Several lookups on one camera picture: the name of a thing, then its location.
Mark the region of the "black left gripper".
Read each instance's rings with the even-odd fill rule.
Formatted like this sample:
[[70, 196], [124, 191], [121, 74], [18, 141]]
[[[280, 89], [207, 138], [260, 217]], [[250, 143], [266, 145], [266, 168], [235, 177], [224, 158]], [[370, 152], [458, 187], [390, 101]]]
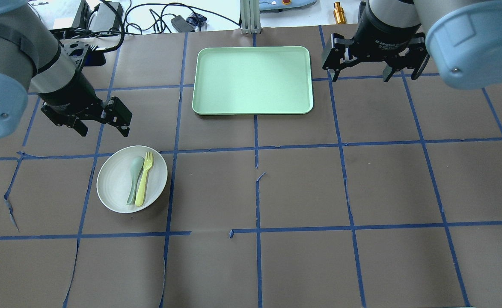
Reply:
[[58, 127], [65, 125], [86, 137], [88, 127], [81, 120], [93, 120], [116, 128], [128, 137], [133, 113], [118, 97], [102, 101], [84, 74], [77, 71], [65, 86], [39, 93], [44, 101], [42, 113]]

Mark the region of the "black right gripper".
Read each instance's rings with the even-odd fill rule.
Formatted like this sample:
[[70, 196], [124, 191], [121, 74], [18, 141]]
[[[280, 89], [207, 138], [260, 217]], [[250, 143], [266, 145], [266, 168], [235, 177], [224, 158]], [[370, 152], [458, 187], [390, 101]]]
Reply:
[[366, 4], [360, 10], [354, 37], [330, 35], [322, 52], [322, 69], [331, 72], [336, 82], [341, 70], [352, 68], [356, 60], [384, 61], [383, 81], [407, 68], [411, 80], [417, 80], [426, 68], [430, 55], [414, 4]]

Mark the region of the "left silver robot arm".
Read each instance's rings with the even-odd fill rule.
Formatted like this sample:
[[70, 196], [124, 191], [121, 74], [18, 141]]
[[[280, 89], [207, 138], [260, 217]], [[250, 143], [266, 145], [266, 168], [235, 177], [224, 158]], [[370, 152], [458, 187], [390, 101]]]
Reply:
[[125, 33], [112, 47], [91, 47], [76, 41], [65, 46], [42, 23], [25, 0], [0, 0], [0, 139], [18, 127], [27, 107], [28, 90], [43, 100], [42, 113], [57, 126], [86, 136], [86, 120], [111, 125], [128, 136], [131, 111], [113, 97], [101, 100], [82, 73], [92, 56], [118, 50]]

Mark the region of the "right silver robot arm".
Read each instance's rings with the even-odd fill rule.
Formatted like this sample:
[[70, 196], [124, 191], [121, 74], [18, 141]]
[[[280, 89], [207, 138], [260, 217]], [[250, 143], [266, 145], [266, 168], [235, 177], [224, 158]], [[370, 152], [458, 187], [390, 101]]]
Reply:
[[502, 0], [367, 0], [355, 35], [334, 33], [322, 68], [384, 62], [383, 80], [403, 69], [421, 76], [433, 59], [445, 84], [479, 89], [502, 83]]

